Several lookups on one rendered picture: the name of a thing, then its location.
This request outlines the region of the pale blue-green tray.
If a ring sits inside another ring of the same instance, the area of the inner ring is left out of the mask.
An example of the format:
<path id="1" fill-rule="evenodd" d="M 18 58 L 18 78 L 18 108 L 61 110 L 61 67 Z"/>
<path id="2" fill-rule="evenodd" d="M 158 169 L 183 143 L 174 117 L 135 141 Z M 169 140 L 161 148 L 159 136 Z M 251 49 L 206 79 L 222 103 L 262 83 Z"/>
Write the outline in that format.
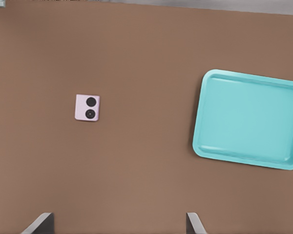
<path id="1" fill-rule="evenodd" d="M 192 147 L 209 159 L 293 170 L 293 81 L 208 71 Z"/>

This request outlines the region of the pale lilac phone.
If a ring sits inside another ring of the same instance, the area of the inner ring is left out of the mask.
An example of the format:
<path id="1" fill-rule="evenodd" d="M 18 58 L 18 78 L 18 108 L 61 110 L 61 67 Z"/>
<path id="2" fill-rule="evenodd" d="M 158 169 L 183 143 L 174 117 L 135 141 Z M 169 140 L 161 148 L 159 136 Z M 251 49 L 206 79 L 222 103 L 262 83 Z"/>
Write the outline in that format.
<path id="1" fill-rule="evenodd" d="M 76 95 L 75 119 L 80 121 L 98 121 L 100 113 L 100 96 Z"/>

